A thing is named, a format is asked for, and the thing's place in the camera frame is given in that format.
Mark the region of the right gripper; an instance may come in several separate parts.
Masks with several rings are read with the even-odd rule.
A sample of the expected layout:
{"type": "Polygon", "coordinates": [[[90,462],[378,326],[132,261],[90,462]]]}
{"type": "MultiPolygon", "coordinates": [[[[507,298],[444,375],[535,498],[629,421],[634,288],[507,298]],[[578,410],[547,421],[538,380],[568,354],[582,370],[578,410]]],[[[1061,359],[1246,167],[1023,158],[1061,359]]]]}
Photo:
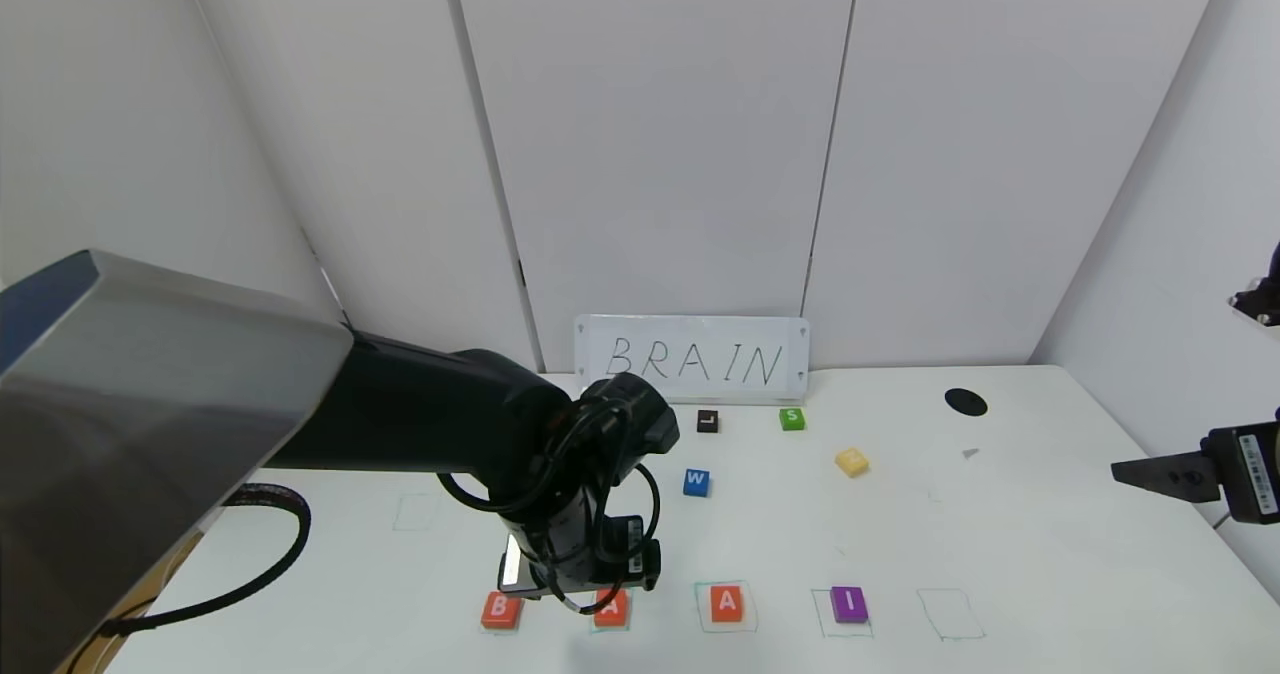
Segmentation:
{"type": "Polygon", "coordinates": [[[1188,504],[1222,495],[1231,519],[1279,523],[1279,422],[1212,428],[1194,451],[1142,457],[1110,466],[1117,483],[1188,504]]]}

